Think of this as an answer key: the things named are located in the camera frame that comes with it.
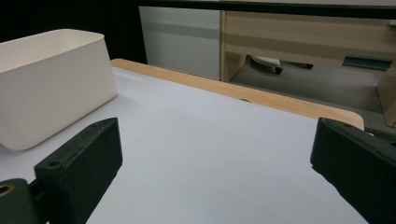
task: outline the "cabinet door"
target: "cabinet door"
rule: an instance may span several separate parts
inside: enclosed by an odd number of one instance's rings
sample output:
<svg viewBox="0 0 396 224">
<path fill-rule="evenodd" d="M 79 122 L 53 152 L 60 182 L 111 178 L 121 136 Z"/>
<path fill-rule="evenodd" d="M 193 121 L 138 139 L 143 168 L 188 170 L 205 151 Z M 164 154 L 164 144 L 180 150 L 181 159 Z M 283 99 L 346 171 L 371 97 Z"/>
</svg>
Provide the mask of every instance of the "cabinet door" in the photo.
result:
<svg viewBox="0 0 396 224">
<path fill-rule="evenodd" d="M 219 79 L 220 12 L 140 7 L 148 64 Z"/>
</svg>

